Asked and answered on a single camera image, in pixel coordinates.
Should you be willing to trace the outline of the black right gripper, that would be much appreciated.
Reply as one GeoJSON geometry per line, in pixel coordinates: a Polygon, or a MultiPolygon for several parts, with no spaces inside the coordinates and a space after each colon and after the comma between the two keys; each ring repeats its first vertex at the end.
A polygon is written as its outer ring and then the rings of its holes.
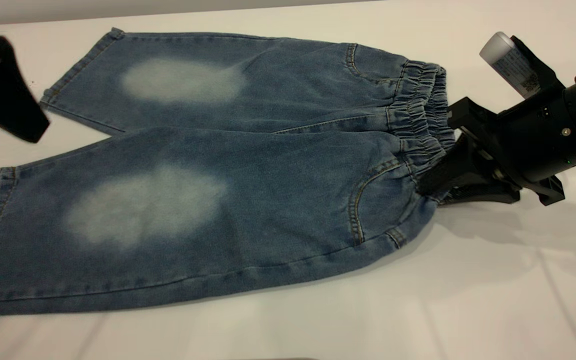
{"type": "Polygon", "coordinates": [[[572,122],[556,80],[502,112],[464,97],[448,107],[448,125],[461,130],[454,146],[418,180],[418,193],[439,196],[441,205],[473,202],[513,204],[521,190],[548,207],[565,198],[558,173],[573,166],[562,130],[572,122]]]}

